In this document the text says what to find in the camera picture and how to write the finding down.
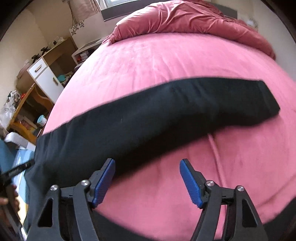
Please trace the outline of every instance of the bed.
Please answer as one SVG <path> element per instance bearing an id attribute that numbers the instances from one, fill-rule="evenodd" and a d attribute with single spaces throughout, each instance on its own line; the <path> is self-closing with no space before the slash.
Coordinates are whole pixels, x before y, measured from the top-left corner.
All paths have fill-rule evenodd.
<path id="1" fill-rule="evenodd" d="M 188 158 L 220 186 L 243 185 L 267 223 L 296 196 L 296 85 L 274 59 L 262 36 L 209 3 L 151 4 L 117 23 L 75 73 L 44 133 L 96 106 L 172 80 L 263 80 L 280 105 L 278 116 L 252 127 L 226 127 L 154 158 L 117 179 L 97 211 L 149 239 L 189 240 L 201 211 L 179 174 L 180 160 Z M 216 238 L 222 234 L 220 220 Z"/>

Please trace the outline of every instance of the gold handle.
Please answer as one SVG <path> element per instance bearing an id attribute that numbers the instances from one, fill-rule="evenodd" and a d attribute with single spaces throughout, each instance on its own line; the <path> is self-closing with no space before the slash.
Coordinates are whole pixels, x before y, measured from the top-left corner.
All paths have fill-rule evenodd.
<path id="1" fill-rule="evenodd" d="M 42 67 L 42 64 L 40 64 L 40 65 L 38 66 L 38 68 L 35 69 L 35 73 L 36 73 L 38 70 L 40 70 L 41 67 Z"/>
<path id="2" fill-rule="evenodd" d="M 56 80 L 55 78 L 52 78 L 52 80 L 54 81 L 54 83 L 55 83 L 56 85 L 59 85 L 59 83 L 57 82 L 57 80 Z"/>

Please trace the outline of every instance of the hand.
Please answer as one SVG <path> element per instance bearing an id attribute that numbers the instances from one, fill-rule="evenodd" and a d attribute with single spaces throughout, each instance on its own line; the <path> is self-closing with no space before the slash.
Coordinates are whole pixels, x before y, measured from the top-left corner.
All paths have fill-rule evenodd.
<path id="1" fill-rule="evenodd" d="M 15 191 L 17 186 L 16 185 L 12 185 L 13 189 L 14 189 L 14 197 L 18 197 L 18 193 Z M 3 210 L 3 208 L 1 208 L 1 206 L 8 204 L 8 199 L 7 198 L 3 198 L 0 197 L 0 219 L 7 225 L 7 227 L 11 227 L 10 222 L 8 221 L 5 212 Z M 18 200 L 14 200 L 14 206 L 13 208 L 15 209 L 16 212 L 18 212 L 20 210 L 20 203 Z"/>

